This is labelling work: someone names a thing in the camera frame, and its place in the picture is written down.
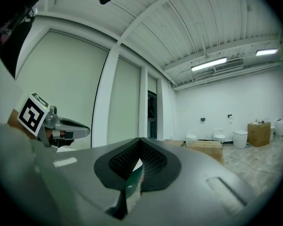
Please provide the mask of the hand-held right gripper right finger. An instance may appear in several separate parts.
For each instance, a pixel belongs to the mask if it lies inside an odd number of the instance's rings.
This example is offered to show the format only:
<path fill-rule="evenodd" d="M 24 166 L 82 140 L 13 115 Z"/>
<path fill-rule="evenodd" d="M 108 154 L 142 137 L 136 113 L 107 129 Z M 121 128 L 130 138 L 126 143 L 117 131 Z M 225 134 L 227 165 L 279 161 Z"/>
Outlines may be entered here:
<path fill-rule="evenodd" d="M 212 157 L 191 149 L 146 139 L 175 155 L 178 177 L 164 190 L 142 192 L 123 219 L 134 226 L 233 226 L 247 219 L 256 198 L 244 180 Z"/>

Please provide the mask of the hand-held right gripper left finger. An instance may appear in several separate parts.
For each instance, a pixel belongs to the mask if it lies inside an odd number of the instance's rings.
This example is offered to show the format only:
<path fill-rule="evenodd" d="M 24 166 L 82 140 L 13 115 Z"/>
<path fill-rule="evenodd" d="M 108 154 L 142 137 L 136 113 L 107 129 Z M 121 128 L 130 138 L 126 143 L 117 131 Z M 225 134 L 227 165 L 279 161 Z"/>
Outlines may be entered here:
<path fill-rule="evenodd" d="M 140 139 L 52 155 L 54 198 L 62 220 L 141 220 L 142 206 L 127 209 L 126 188 L 140 159 Z"/>

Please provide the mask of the person's left hand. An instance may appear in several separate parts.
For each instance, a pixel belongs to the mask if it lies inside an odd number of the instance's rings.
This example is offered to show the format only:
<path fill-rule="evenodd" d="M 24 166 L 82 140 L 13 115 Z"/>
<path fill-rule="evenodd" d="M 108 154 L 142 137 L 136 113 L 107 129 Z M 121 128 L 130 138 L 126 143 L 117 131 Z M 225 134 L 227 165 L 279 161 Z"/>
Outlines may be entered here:
<path fill-rule="evenodd" d="M 65 145 L 65 133 L 65 131 L 46 129 L 49 144 L 58 148 Z"/>

